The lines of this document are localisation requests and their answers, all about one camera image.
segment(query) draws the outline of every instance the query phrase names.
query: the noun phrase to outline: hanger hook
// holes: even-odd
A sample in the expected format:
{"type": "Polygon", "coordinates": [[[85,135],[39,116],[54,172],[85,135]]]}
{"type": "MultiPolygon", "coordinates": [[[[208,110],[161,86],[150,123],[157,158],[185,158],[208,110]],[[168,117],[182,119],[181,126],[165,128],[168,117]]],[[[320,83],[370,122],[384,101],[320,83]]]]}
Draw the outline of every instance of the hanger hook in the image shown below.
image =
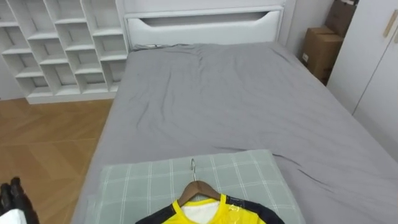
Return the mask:
{"type": "Polygon", "coordinates": [[[193,170],[193,180],[197,181],[197,170],[196,170],[196,165],[195,165],[195,160],[192,158],[191,160],[191,170],[193,170]]]}

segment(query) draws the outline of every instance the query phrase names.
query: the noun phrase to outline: gray bed sheet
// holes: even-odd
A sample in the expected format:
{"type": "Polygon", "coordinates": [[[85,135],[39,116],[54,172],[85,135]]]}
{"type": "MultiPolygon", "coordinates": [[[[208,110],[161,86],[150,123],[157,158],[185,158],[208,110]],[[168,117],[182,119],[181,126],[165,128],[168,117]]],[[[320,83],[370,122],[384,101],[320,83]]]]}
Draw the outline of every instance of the gray bed sheet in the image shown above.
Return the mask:
{"type": "Polygon", "coordinates": [[[307,223],[396,223],[398,164],[276,43],[128,57],[73,223],[104,165],[269,149],[307,223]]]}

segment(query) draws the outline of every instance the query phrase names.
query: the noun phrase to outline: wardrobe door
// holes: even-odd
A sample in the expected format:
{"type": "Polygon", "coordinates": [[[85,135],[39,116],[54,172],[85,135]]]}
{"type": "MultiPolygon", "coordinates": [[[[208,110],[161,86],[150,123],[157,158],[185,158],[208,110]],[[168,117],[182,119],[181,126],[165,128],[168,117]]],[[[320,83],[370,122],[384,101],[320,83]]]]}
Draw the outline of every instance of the wardrobe door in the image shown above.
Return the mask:
{"type": "Polygon", "coordinates": [[[398,0],[361,0],[331,73],[328,89],[352,114],[398,25],[398,0]]]}
{"type": "Polygon", "coordinates": [[[366,88],[354,117],[398,161],[398,30],[366,88]]]}

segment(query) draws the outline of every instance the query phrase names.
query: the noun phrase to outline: green plaid pillowcase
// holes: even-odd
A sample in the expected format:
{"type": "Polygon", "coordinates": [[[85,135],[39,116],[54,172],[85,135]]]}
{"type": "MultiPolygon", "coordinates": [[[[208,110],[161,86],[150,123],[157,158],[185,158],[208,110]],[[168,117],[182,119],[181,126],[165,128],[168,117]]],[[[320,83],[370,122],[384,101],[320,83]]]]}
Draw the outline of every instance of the green plaid pillowcase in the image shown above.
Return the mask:
{"type": "Polygon", "coordinates": [[[268,150],[106,166],[99,191],[89,201],[85,223],[135,223],[170,205],[193,181],[192,158],[197,180],[226,195],[260,203],[286,224],[305,223],[268,150]]]}

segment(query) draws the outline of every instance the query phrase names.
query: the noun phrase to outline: wooden floor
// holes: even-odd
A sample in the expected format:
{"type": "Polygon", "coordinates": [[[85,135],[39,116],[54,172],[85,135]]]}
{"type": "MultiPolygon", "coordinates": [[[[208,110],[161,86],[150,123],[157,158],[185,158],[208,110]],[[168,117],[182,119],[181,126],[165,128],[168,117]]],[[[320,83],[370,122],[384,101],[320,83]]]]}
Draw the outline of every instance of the wooden floor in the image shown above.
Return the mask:
{"type": "Polygon", "coordinates": [[[0,101],[0,182],[21,178],[41,224],[70,223],[111,104],[0,101]]]}

